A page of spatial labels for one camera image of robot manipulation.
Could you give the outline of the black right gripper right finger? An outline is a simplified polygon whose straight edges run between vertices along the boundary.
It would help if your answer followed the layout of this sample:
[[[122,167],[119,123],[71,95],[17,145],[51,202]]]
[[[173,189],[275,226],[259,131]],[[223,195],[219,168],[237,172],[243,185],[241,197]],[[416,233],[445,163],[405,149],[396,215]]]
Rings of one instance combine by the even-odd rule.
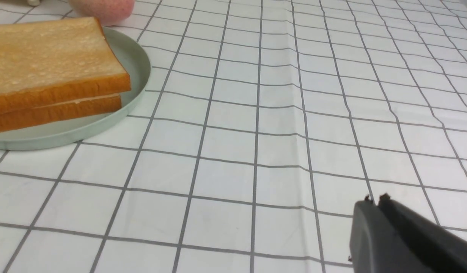
[[[434,273],[467,273],[467,242],[432,223],[388,194],[379,198],[378,208],[405,245]]]

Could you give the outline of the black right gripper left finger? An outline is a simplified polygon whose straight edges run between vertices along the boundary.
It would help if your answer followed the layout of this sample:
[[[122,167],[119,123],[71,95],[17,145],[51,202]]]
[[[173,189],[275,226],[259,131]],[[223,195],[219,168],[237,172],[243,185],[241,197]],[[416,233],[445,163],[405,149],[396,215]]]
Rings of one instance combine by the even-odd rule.
[[[354,205],[349,240],[355,273],[432,273],[367,195]]]

